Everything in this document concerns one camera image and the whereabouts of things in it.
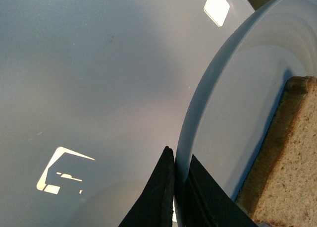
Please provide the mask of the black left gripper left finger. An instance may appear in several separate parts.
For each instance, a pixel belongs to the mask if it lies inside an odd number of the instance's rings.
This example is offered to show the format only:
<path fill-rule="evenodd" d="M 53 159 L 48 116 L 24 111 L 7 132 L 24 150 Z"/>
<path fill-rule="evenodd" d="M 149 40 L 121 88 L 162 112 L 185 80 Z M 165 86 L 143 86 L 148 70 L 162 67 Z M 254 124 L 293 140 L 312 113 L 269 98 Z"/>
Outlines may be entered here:
<path fill-rule="evenodd" d="M 121 227 L 171 227 L 174 184 L 173 150 L 166 146 L 143 192 L 119 225 Z"/>

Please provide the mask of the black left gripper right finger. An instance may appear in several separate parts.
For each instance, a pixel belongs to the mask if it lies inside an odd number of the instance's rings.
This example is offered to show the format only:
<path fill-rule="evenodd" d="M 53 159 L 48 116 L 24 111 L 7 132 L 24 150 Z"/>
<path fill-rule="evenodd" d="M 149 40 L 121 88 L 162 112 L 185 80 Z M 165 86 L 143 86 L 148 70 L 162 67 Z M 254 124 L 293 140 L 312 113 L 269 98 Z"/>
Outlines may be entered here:
<path fill-rule="evenodd" d="M 187 227 L 256 227 L 192 156 L 185 192 Z"/>

